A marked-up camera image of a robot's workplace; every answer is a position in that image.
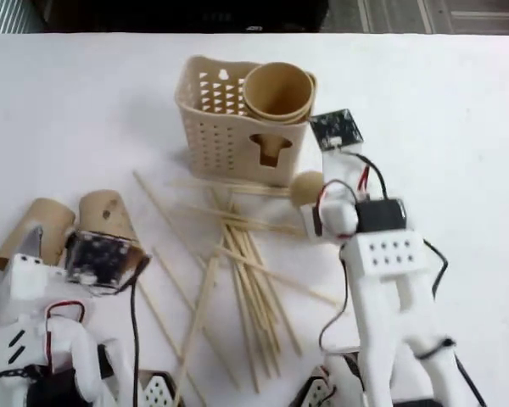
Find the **beige plastic basket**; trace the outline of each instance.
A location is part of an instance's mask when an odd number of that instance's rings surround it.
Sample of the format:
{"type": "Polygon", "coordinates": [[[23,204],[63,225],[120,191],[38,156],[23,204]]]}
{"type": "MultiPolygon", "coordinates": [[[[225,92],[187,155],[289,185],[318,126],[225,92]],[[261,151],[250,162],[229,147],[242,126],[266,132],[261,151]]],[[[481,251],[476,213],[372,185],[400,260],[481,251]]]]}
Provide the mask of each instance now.
{"type": "Polygon", "coordinates": [[[283,187],[292,181],[307,122],[277,125],[249,117],[243,81],[256,66],[202,56],[187,61],[176,89],[176,103],[187,133],[191,168],[197,176],[283,187]],[[283,137],[277,159],[263,154],[260,135],[283,137]]]}

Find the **white 3d-printed part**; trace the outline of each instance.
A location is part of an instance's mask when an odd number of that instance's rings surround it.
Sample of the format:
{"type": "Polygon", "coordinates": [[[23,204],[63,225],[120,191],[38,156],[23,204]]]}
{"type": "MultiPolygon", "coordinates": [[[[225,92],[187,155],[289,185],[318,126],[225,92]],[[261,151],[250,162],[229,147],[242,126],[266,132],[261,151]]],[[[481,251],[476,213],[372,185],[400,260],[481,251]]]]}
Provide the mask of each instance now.
{"type": "MultiPolygon", "coordinates": [[[[446,337],[438,323],[430,288],[426,249],[415,231],[357,233],[340,256],[347,266],[361,342],[358,366],[371,407],[391,407],[390,378],[402,343],[413,354],[433,351],[446,337]],[[394,284],[400,308],[389,301],[394,284]]],[[[432,382],[434,398],[445,407],[462,407],[463,388],[454,351],[441,348],[420,360],[432,382]]]]}
{"type": "MultiPolygon", "coordinates": [[[[320,368],[316,367],[311,373],[311,376],[323,376],[326,377],[327,374],[320,368]]],[[[321,401],[324,400],[330,393],[332,389],[327,385],[327,382],[323,379],[315,379],[307,394],[305,395],[305,399],[302,402],[301,407],[333,407],[332,398],[326,400],[324,403],[321,401]]]]}
{"type": "Polygon", "coordinates": [[[162,376],[153,376],[143,391],[145,407],[168,407],[173,405],[170,389],[162,376]]]}
{"type": "Polygon", "coordinates": [[[422,236],[410,230],[358,233],[344,257],[358,276],[396,276],[428,267],[422,236]]]}

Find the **wooden stick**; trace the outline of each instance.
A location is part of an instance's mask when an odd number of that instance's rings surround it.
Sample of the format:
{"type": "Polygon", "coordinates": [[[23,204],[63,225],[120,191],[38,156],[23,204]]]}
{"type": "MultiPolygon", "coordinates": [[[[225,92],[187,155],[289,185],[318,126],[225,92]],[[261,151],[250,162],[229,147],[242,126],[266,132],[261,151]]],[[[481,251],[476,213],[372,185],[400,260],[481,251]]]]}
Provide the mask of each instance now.
{"type": "MultiPolygon", "coordinates": [[[[181,361],[182,360],[181,351],[179,350],[179,347],[174,342],[170,333],[168,332],[168,329],[166,328],[166,324],[164,322],[164,318],[163,318],[162,314],[156,309],[156,304],[154,303],[153,299],[149,295],[147,289],[145,288],[145,284],[143,283],[143,281],[141,279],[138,281],[137,286],[139,287],[140,291],[142,292],[142,295],[145,297],[145,300],[147,301],[149,308],[151,309],[151,311],[153,311],[153,315],[156,317],[157,321],[159,322],[160,330],[162,331],[162,333],[164,333],[164,336],[165,336],[166,340],[168,341],[168,343],[170,344],[171,348],[173,349],[173,352],[176,354],[177,359],[179,361],[181,361]]],[[[198,395],[202,404],[207,405],[204,395],[202,394],[202,392],[200,392],[198,386],[194,382],[194,379],[190,375],[189,372],[187,372],[187,379],[190,381],[190,384],[193,386],[194,392],[198,395]]]]}
{"type": "MultiPolygon", "coordinates": [[[[231,232],[233,239],[237,243],[237,248],[239,248],[238,252],[240,254],[243,254],[243,256],[248,255],[247,248],[245,246],[245,242],[243,241],[240,232],[236,231],[233,227],[229,228],[229,231],[231,232]]],[[[258,282],[253,278],[253,274],[249,273],[247,271],[247,267],[244,264],[241,264],[241,267],[243,267],[245,269],[245,277],[249,281],[250,292],[253,294],[253,300],[256,304],[256,312],[257,312],[257,315],[260,317],[260,319],[259,319],[260,326],[263,329],[269,329],[268,326],[266,326],[266,316],[265,316],[266,307],[264,306],[262,297],[260,295],[260,292],[258,291],[258,287],[257,287],[258,282]]]]}
{"type": "Polygon", "coordinates": [[[234,289],[236,291],[236,298],[238,299],[238,307],[239,314],[241,315],[241,325],[243,328],[243,335],[245,336],[245,349],[247,350],[247,355],[249,357],[249,368],[251,370],[251,377],[253,379],[254,390],[257,393],[260,393],[260,386],[258,384],[258,378],[256,377],[256,368],[255,368],[255,353],[251,348],[251,339],[249,337],[249,328],[247,327],[247,317],[245,314],[247,311],[245,310],[245,301],[243,299],[243,294],[241,288],[239,286],[239,273],[232,270],[232,279],[234,280],[234,289]]]}
{"type": "Polygon", "coordinates": [[[220,216],[224,218],[225,222],[229,225],[238,226],[242,228],[258,228],[259,230],[266,231],[278,231],[281,233],[287,233],[293,236],[301,236],[305,237],[304,231],[299,229],[296,226],[292,225],[274,225],[272,223],[266,223],[261,220],[248,218],[246,216],[236,215],[231,212],[226,212],[224,210],[218,209],[209,209],[209,208],[199,208],[198,206],[192,206],[185,204],[182,206],[184,209],[189,209],[194,212],[198,212],[203,215],[212,215],[212,216],[220,216]]]}
{"type": "Polygon", "coordinates": [[[288,188],[266,187],[263,185],[230,184],[225,182],[205,180],[177,180],[167,185],[171,187],[219,187],[229,189],[234,193],[262,195],[278,198],[288,198],[290,196],[290,190],[288,188]]]}
{"type": "MultiPolygon", "coordinates": [[[[255,241],[249,234],[247,234],[247,238],[251,242],[251,248],[253,249],[254,257],[256,258],[256,260],[258,261],[258,263],[260,265],[263,265],[264,261],[262,260],[262,256],[260,255],[260,250],[256,246],[255,241]]],[[[299,344],[298,337],[296,336],[296,332],[294,331],[292,324],[290,323],[290,319],[288,318],[287,312],[285,311],[284,307],[282,306],[281,299],[279,299],[279,296],[277,295],[277,292],[275,291],[275,288],[274,288],[273,284],[271,283],[269,276],[265,276],[265,278],[266,278],[266,284],[270,288],[270,292],[273,297],[273,300],[275,301],[275,304],[277,305],[277,309],[279,309],[279,312],[281,313],[282,318],[285,322],[285,327],[287,328],[287,332],[288,332],[288,335],[290,336],[290,340],[294,346],[294,350],[296,351],[296,354],[298,356],[301,356],[303,354],[302,347],[299,344]]]]}
{"type": "MultiPolygon", "coordinates": [[[[227,241],[228,247],[232,248],[231,253],[239,253],[239,249],[236,244],[236,241],[234,240],[233,235],[231,234],[231,229],[222,225],[222,224],[221,224],[221,228],[222,228],[223,234],[225,236],[225,240],[227,241]]],[[[245,270],[245,265],[238,264],[237,269],[238,269],[238,274],[239,274],[239,280],[242,283],[242,287],[246,290],[245,297],[247,298],[248,302],[253,302],[255,297],[252,292],[250,283],[247,281],[247,271],[245,270]]],[[[258,307],[256,307],[255,304],[252,304],[252,305],[253,305],[253,309],[254,309],[254,314],[256,316],[256,321],[260,325],[262,325],[262,314],[261,314],[260,310],[258,307]]]]}
{"type": "Polygon", "coordinates": [[[132,173],[134,175],[134,178],[136,178],[137,183],[139,186],[145,191],[147,194],[149,200],[153,203],[153,205],[156,207],[156,209],[159,211],[160,216],[166,221],[168,226],[170,227],[171,231],[177,236],[179,241],[183,244],[183,246],[187,249],[189,254],[193,256],[194,260],[198,263],[200,268],[202,270],[205,270],[207,267],[207,264],[202,260],[202,258],[199,256],[199,254],[196,253],[196,250],[190,244],[190,242],[185,238],[185,236],[182,234],[180,229],[176,226],[176,223],[174,222],[173,218],[168,213],[167,208],[157,199],[154,192],[149,187],[148,183],[143,180],[143,178],[137,173],[137,171],[133,171],[132,173]]]}
{"type": "Polygon", "coordinates": [[[179,400],[181,399],[181,385],[185,380],[185,375],[187,374],[187,366],[188,366],[188,357],[190,356],[190,350],[194,343],[194,338],[199,328],[204,323],[205,311],[207,309],[207,304],[210,299],[211,288],[213,287],[213,283],[215,282],[215,273],[217,267],[219,266],[219,256],[213,256],[210,259],[210,263],[208,264],[207,271],[204,275],[204,280],[202,282],[202,288],[200,290],[198,307],[196,308],[196,312],[193,317],[193,324],[191,326],[190,332],[188,333],[187,340],[185,341],[185,346],[183,347],[183,363],[181,366],[181,370],[179,372],[179,379],[177,381],[177,390],[176,396],[173,400],[173,407],[177,407],[179,404],[179,400]]]}
{"type": "Polygon", "coordinates": [[[289,235],[293,237],[305,238],[305,232],[295,226],[289,225],[262,225],[261,223],[247,223],[241,220],[225,219],[225,223],[229,226],[237,227],[244,231],[274,231],[275,233],[282,233],[283,235],[289,235]]]}
{"type": "MultiPolygon", "coordinates": [[[[245,288],[243,288],[243,297],[245,297],[245,295],[246,295],[246,291],[245,291],[245,288]]],[[[254,304],[255,303],[253,301],[247,302],[247,311],[249,312],[249,316],[250,316],[250,319],[253,324],[256,321],[254,304]]],[[[268,349],[266,347],[264,338],[262,337],[262,333],[261,333],[264,328],[262,326],[260,328],[261,329],[257,329],[256,326],[254,326],[254,339],[256,340],[256,344],[258,345],[260,352],[262,353],[262,365],[264,366],[264,370],[266,371],[267,376],[271,377],[270,362],[269,362],[270,354],[268,353],[268,349]]]]}
{"type": "MultiPolygon", "coordinates": [[[[234,228],[230,228],[232,232],[232,236],[236,239],[238,242],[238,245],[241,247],[241,251],[243,252],[243,255],[250,259],[251,261],[255,261],[252,251],[249,249],[249,242],[244,235],[244,233],[240,231],[235,231],[234,228]]],[[[265,302],[263,301],[264,293],[261,290],[260,284],[258,280],[256,279],[256,275],[251,271],[248,271],[248,278],[251,280],[251,286],[254,287],[254,295],[255,299],[257,300],[257,304],[259,305],[261,309],[262,318],[264,321],[264,325],[262,326],[263,332],[258,332],[257,335],[260,336],[259,344],[262,349],[262,355],[263,360],[265,362],[266,366],[266,373],[268,376],[271,376],[271,373],[269,371],[269,362],[270,360],[272,364],[275,366],[276,372],[278,376],[281,376],[281,371],[279,369],[279,363],[277,362],[277,350],[276,345],[273,341],[273,337],[271,335],[271,331],[273,330],[273,327],[271,325],[271,318],[269,317],[269,313],[267,311],[267,308],[265,306],[265,302]]]]}
{"type": "MultiPolygon", "coordinates": [[[[248,259],[250,259],[251,261],[256,261],[256,258],[255,258],[254,252],[253,252],[253,248],[251,247],[252,241],[250,241],[248,239],[247,235],[248,235],[247,232],[244,232],[240,235],[243,238],[243,245],[245,248],[246,257],[248,259]]],[[[260,290],[260,296],[265,300],[265,301],[263,300],[263,303],[264,303],[263,307],[265,308],[264,317],[266,318],[266,326],[268,327],[268,329],[266,329],[266,332],[265,332],[266,340],[267,340],[267,342],[269,344],[269,348],[270,348],[271,362],[273,363],[273,365],[275,367],[277,376],[280,377],[281,369],[279,368],[279,362],[277,360],[277,355],[281,352],[281,348],[279,346],[279,341],[277,340],[277,334],[275,332],[275,328],[272,324],[271,317],[270,317],[270,313],[271,313],[270,311],[272,311],[272,309],[269,306],[269,302],[267,301],[266,294],[262,290],[262,287],[261,287],[260,283],[258,282],[256,275],[254,273],[252,273],[252,271],[251,271],[251,275],[255,280],[255,285],[260,290]]]]}
{"type": "Polygon", "coordinates": [[[263,273],[263,274],[269,276],[270,278],[273,278],[274,280],[281,282],[282,284],[284,284],[286,286],[294,288],[297,291],[300,291],[301,293],[307,294],[313,298],[320,299],[321,301],[331,304],[333,306],[336,306],[336,307],[339,306],[339,301],[337,299],[331,298],[325,294],[317,293],[316,291],[311,290],[310,288],[300,284],[299,282],[296,282],[295,280],[291,280],[287,277],[284,277],[284,276],[276,274],[272,271],[269,271],[266,267],[264,267],[262,265],[257,265],[256,263],[250,261],[249,259],[246,259],[242,255],[236,254],[236,253],[228,250],[227,248],[215,247],[215,250],[219,253],[225,254],[228,257],[232,257],[233,259],[239,260],[239,261],[245,263],[246,265],[250,265],[253,268],[253,270],[257,270],[258,272],[263,273]]]}
{"type": "MultiPolygon", "coordinates": [[[[171,279],[173,284],[176,286],[177,291],[181,294],[181,297],[183,301],[187,304],[188,308],[194,312],[196,310],[195,305],[193,302],[188,298],[187,294],[185,293],[185,290],[182,286],[182,284],[179,282],[179,279],[177,278],[177,275],[175,272],[173,272],[168,266],[168,264],[164,261],[164,257],[160,253],[160,251],[157,248],[153,248],[154,257],[157,259],[160,268],[168,275],[168,277],[171,279]]],[[[221,346],[219,345],[218,341],[215,339],[213,334],[210,332],[209,328],[207,326],[202,326],[202,333],[207,338],[208,343],[215,351],[215,354],[217,355],[217,358],[224,366],[225,370],[227,371],[228,376],[232,380],[232,383],[234,386],[240,390],[241,386],[239,385],[238,378],[233,374],[231,364],[227,361],[227,357],[225,356],[226,352],[223,351],[221,346]]]]}
{"type": "MultiPolygon", "coordinates": [[[[254,251],[251,248],[252,242],[250,241],[248,234],[249,233],[247,231],[240,231],[239,236],[243,239],[243,245],[246,250],[245,257],[251,261],[256,262],[256,257],[255,257],[254,251]]],[[[270,300],[266,293],[266,290],[262,287],[262,285],[260,284],[260,282],[258,281],[257,278],[255,278],[254,281],[256,282],[257,289],[260,292],[260,296],[261,296],[264,308],[266,309],[266,313],[268,314],[268,317],[270,318],[270,322],[277,323],[277,315],[276,315],[275,311],[273,310],[273,305],[270,303],[270,300]]]]}

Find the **white robot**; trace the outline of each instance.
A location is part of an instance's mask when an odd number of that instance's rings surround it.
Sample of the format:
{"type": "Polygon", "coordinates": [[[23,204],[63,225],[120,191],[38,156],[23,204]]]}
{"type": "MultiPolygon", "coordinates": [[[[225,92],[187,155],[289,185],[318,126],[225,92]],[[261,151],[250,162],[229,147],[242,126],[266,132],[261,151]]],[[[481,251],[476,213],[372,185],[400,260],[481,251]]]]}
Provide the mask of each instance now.
{"type": "Polygon", "coordinates": [[[43,264],[41,240],[36,226],[10,258],[0,284],[0,381],[11,405],[145,405],[119,341],[97,343],[85,328],[91,292],[67,282],[65,269],[43,264]]]}
{"type": "MultiPolygon", "coordinates": [[[[442,255],[409,227],[402,202],[389,198],[377,166],[359,154],[363,140],[349,110],[315,116],[310,122],[322,151],[323,180],[313,185],[312,174],[300,176],[291,186],[293,202],[297,191],[310,195],[296,197],[310,238],[341,246],[339,258],[345,284],[350,287],[361,341],[358,352],[323,348],[324,331],[344,309],[321,333],[319,344],[327,355],[325,366],[336,385],[332,405],[464,407],[467,401],[461,374],[479,403],[485,405],[455,356],[454,342],[438,323],[434,306],[437,284],[432,287],[428,274],[427,246],[442,255]],[[361,188],[362,182],[358,188],[347,183],[351,174],[358,176],[358,164],[375,170],[383,189],[382,198],[370,199],[367,190],[361,188]],[[389,301],[385,288],[389,284],[397,289],[398,309],[389,301]],[[433,399],[394,404],[390,383],[399,365],[396,357],[402,344],[408,345],[415,355],[412,362],[428,373],[433,399]]],[[[446,260],[442,259],[445,266],[438,283],[446,268],[446,260]]]]}

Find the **brown paper cup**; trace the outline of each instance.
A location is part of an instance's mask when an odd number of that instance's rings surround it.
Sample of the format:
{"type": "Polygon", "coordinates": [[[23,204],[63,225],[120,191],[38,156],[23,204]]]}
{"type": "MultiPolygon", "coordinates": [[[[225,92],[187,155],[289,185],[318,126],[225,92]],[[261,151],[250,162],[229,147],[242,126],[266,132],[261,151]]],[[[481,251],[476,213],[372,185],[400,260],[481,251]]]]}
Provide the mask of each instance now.
{"type": "Polygon", "coordinates": [[[284,62],[254,68],[243,84],[243,99],[253,115],[283,124],[299,120],[309,110],[314,95],[309,75],[284,62]]]}
{"type": "Polygon", "coordinates": [[[120,194],[112,190],[90,192],[79,202],[80,231],[93,231],[131,241],[126,270],[137,265],[144,252],[120,194]]]}
{"type": "Polygon", "coordinates": [[[26,233],[41,225],[42,259],[46,265],[57,265],[64,249],[66,232],[74,224],[74,214],[69,208],[48,198],[36,199],[26,211],[15,229],[0,248],[0,270],[4,270],[9,258],[21,244],[26,233]]]}

